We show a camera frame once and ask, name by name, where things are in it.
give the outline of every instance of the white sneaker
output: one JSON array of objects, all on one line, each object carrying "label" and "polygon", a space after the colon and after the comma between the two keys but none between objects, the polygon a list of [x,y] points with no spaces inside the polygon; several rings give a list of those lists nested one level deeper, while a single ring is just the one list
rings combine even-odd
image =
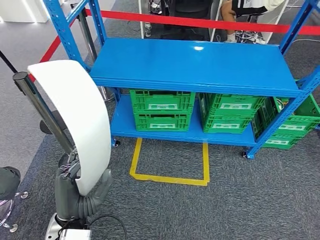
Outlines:
[{"label": "white sneaker", "polygon": [[232,41],[232,40],[226,40],[223,43],[231,43],[231,44],[235,44],[236,41]]}]

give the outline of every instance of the chair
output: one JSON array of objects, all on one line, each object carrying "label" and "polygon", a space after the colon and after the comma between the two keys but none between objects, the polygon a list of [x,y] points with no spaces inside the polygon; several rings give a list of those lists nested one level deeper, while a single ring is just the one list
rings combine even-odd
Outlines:
[{"label": "chair", "polygon": [[28,197],[28,192],[17,192],[20,184],[20,172],[16,168],[6,166],[0,167],[0,227],[9,229],[14,233],[18,228],[17,224],[8,224],[7,219],[11,213],[15,197],[26,199]]},{"label": "chair", "polygon": [[[162,4],[167,4],[168,12],[164,12],[169,16],[192,19],[209,19],[213,0],[162,0]],[[162,34],[162,39],[180,39],[180,40],[198,40],[203,41],[208,37],[202,34],[192,32],[186,33],[186,29],[192,27],[179,26],[180,32]]]}]

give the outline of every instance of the person's leg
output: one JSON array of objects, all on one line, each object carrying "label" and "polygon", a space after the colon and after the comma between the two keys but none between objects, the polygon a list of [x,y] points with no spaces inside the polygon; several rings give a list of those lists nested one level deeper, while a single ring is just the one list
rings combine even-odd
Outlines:
[{"label": "person's leg", "polygon": [[[227,0],[221,5],[220,13],[223,21],[235,22],[235,12],[232,10],[232,0]],[[235,30],[226,30],[227,42],[235,43]]]}]

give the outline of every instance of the chair wheel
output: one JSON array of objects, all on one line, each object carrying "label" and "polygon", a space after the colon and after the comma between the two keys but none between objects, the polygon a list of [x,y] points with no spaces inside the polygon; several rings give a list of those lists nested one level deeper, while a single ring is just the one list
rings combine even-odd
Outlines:
[{"label": "chair wheel", "polygon": [[17,231],[17,229],[18,229],[18,225],[14,223],[14,224],[12,224],[12,228],[10,229],[10,232],[14,233],[15,231]]},{"label": "chair wheel", "polygon": [[28,195],[29,195],[29,193],[27,191],[24,191],[23,192],[23,195],[21,195],[20,197],[22,199],[26,199],[28,197]]},{"label": "chair wheel", "polygon": [[248,158],[246,151],[242,152],[241,155],[242,156],[242,158]]}]

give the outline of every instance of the blue metal shelf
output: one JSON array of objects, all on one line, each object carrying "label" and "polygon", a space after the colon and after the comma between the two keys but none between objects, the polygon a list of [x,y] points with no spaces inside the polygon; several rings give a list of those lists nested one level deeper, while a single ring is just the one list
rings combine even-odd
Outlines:
[{"label": "blue metal shelf", "polygon": [[199,103],[196,100],[187,132],[173,131],[137,131],[134,123],[131,100],[128,95],[122,95],[117,104],[111,123],[111,134],[118,137],[159,139],[181,142],[224,144],[233,146],[256,145],[251,124],[242,134],[232,133],[204,133],[200,119]]},{"label": "blue metal shelf", "polygon": [[[305,0],[279,46],[108,38],[98,0],[80,0],[66,19],[58,0],[43,1],[69,59],[81,63],[97,86],[116,88],[115,94],[119,102],[112,121],[111,132],[114,136],[248,146],[245,155],[253,159],[266,140],[320,84],[319,65],[300,79],[297,88],[283,56],[312,9],[320,11],[320,0]],[[69,23],[87,3],[102,47],[92,69],[82,59],[69,29]],[[278,96],[290,97],[290,100],[256,140],[251,124],[242,134],[203,133],[198,102],[188,132],[137,132],[131,99],[121,97],[119,88]]]},{"label": "blue metal shelf", "polygon": [[118,88],[283,97],[301,92],[275,45],[109,37],[90,75],[97,86]]}]

